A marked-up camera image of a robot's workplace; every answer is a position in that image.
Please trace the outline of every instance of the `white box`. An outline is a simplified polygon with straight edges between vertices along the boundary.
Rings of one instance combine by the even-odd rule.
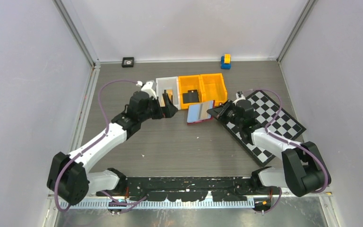
[[[178,77],[156,78],[156,95],[159,97],[159,103],[162,100],[162,94],[165,90],[173,91],[173,105],[180,109],[180,93]]]

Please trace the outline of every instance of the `orange storage box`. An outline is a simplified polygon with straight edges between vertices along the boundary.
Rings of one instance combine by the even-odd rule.
[[[180,108],[182,110],[188,109],[190,105],[204,102],[205,91],[202,88],[202,79],[200,75],[191,76],[179,76],[179,98]],[[183,99],[183,95],[189,93],[189,91],[196,90],[198,92],[197,102],[187,102]]]
[[[205,91],[203,102],[215,100],[215,106],[227,101],[227,90],[221,73],[201,74],[202,86]]]
[[[198,91],[198,94],[192,93],[193,90]],[[179,92],[182,110],[210,100],[215,100],[215,106],[227,101],[227,90],[221,73],[179,76]]]

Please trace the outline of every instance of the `work surface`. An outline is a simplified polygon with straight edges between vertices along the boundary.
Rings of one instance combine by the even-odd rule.
[[[294,115],[290,97],[276,61],[232,62],[230,70],[221,70],[219,62],[136,63],[134,68],[103,64],[89,112],[83,144],[105,128],[98,105],[98,91],[115,79],[155,80],[203,73],[223,73],[228,98],[237,91],[267,88],[282,97],[282,107]],[[131,83],[115,83],[106,88],[102,104],[113,118],[129,103],[138,88]],[[250,176],[260,168],[234,138],[216,120],[187,125],[187,110],[171,119],[148,120],[129,140],[102,158],[92,172],[113,167],[126,176]],[[281,167],[275,158],[268,166]]]

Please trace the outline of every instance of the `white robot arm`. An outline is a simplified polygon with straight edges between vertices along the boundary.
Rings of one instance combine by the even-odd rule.
[[[251,185],[254,190],[267,186],[285,187],[300,197],[321,188],[325,179],[327,184],[331,183],[329,172],[314,143],[300,143],[266,131],[255,119],[254,108],[242,92],[238,92],[236,98],[207,112],[223,124],[233,123],[239,128],[242,138],[283,161],[283,169],[268,166],[252,172]]]
[[[47,186],[51,190],[54,190],[55,182],[62,168],[75,156],[81,154],[70,164],[59,182],[58,195],[70,205],[79,203],[87,194],[114,190],[119,187],[120,179],[125,178],[121,172],[110,168],[100,173],[89,173],[91,168],[109,151],[136,133],[145,120],[170,118],[178,111],[166,93],[162,94],[165,105],[160,106],[156,93],[152,89],[153,81],[144,85],[139,84],[142,86],[141,91],[135,92],[130,98],[129,104],[125,106],[125,110],[111,120],[107,133],[105,129],[79,149],[68,155],[59,152],[53,158],[47,181]],[[96,144],[87,152],[82,153],[93,143]]]
[[[160,106],[156,93],[152,89],[152,81],[144,85],[140,83],[140,85],[142,86],[141,91],[133,94],[129,104],[125,106],[125,110],[111,120],[108,130],[103,130],[95,138],[68,155],[59,152],[53,158],[47,181],[47,186],[52,191],[54,191],[59,172],[72,158],[79,155],[59,181],[58,195],[70,205],[76,205],[87,194],[102,190],[124,191],[127,181],[126,176],[120,171],[113,168],[100,173],[89,173],[89,171],[109,151],[136,133],[142,122],[147,119],[170,118],[178,111],[166,93],[162,94],[165,106]],[[320,171],[320,166],[292,144],[300,144],[305,147],[325,165],[316,145],[312,142],[291,141],[278,135],[270,136],[255,120],[253,112],[251,103],[245,99],[242,93],[238,93],[234,102],[228,100],[221,106],[208,110],[208,113],[221,123],[231,122],[238,126],[240,136],[246,138],[251,144],[264,148],[283,160],[283,169],[265,167],[252,172],[250,178],[252,188],[255,190],[268,186],[287,187],[297,196],[303,196],[320,188],[325,181],[325,175]],[[96,144],[87,152],[82,153],[93,143]],[[302,161],[307,162],[308,165],[303,166]],[[327,174],[329,184],[331,179],[328,172]]]

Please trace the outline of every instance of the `checkerboard mat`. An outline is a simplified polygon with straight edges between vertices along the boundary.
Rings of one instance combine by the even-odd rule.
[[[255,110],[254,115],[263,127],[275,116],[279,109],[279,104],[262,91],[253,92],[246,99],[251,102]],[[228,123],[224,127],[243,146],[246,152],[254,158],[258,165],[265,166],[275,157],[269,151],[251,145],[247,140],[242,139],[239,129],[234,124]],[[290,140],[295,140],[306,130],[304,126],[284,109],[280,111],[279,116],[276,117],[276,121],[268,129]]]

